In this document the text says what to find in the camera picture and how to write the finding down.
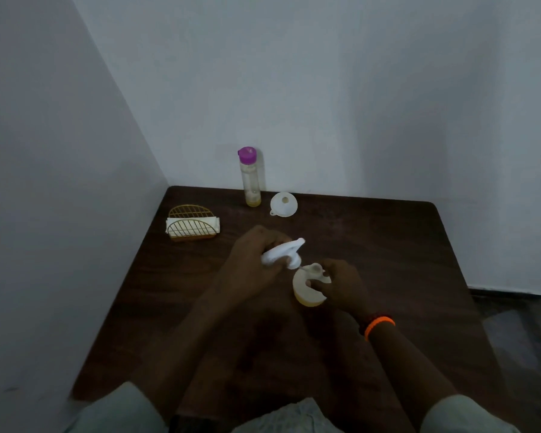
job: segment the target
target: purple bottle cap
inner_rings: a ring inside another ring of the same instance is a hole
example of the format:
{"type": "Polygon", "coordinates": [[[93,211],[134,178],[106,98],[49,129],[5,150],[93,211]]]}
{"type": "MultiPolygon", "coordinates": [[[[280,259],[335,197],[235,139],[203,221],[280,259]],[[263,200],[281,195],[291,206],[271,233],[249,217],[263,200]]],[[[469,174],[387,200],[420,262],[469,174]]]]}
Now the purple bottle cap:
{"type": "Polygon", "coordinates": [[[257,161],[257,150],[254,147],[243,147],[238,151],[238,158],[245,166],[250,166],[257,161]]]}

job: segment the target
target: bottle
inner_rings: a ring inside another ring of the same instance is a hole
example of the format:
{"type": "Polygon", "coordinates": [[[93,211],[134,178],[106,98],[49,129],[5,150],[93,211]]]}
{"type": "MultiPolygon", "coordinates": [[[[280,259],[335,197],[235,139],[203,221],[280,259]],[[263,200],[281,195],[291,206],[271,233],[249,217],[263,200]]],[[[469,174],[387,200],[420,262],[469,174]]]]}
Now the bottle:
{"type": "Polygon", "coordinates": [[[250,207],[258,207],[261,204],[261,189],[258,186],[257,150],[254,147],[243,147],[238,151],[238,158],[246,204],[250,207]]]}

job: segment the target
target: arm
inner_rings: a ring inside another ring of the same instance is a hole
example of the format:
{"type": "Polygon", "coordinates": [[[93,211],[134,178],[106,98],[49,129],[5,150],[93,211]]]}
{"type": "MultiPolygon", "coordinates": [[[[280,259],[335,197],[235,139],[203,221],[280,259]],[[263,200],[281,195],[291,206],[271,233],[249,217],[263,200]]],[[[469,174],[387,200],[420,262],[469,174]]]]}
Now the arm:
{"type": "Polygon", "coordinates": [[[270,285],[287,264],[284,257],[274,266],[264,267],[261,254],[290,240],[263,226],[255,226],[239,238],[213,284],[180,325],[165,337],[150,360],[135,371],[131,381],[167,423],[193,378],[212,330],[236,306],[270,285]]]}
{"type": "MultiPolygon", "coordinates": [[[[359,323],[377,311],[356,268],[341,260],[320,262],[332,284],[310,280],[334,306],[359,323]]],[[[373,328],[368,340],[412,425],[419,430],[427,412],[443,398],[457,394],[453,384],[391,323],[373,328]]]]}

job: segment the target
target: white sleeve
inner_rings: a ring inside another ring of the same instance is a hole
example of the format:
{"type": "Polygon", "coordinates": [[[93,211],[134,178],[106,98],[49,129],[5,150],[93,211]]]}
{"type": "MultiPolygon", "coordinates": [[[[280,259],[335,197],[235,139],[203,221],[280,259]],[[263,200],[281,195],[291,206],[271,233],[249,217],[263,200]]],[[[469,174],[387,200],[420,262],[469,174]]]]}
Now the white sleeve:
{"type": "Polygon", "coordinates": [[[152,403],[127,382],[86,407],[65,433],[165,433],[168,427],[152,403]]]}
{"type": "Polygon", "coordinates": [[[491,415],[469,397],[453,395],[436,403],[425,415],[420,433],[520,433],[491,415]]]}

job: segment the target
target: orange bracelet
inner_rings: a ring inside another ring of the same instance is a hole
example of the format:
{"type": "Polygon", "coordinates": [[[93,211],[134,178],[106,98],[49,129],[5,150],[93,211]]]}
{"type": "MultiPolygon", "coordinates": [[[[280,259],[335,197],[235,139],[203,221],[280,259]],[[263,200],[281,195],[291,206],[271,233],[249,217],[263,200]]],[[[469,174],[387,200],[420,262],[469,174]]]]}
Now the orange bracelet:
{"type": "Polygon", "coordinates": [[[396,326],[395,321],[389,318],[388,316],[381,316],[380,318],[376,318],[373,320],[370,324],[368,324],[367,329],[365,330],[365,340],[368,342],[368,334],[373,331],[373,328],[379,325],[381,322],[391,322],[393,325],[396,326]]]}

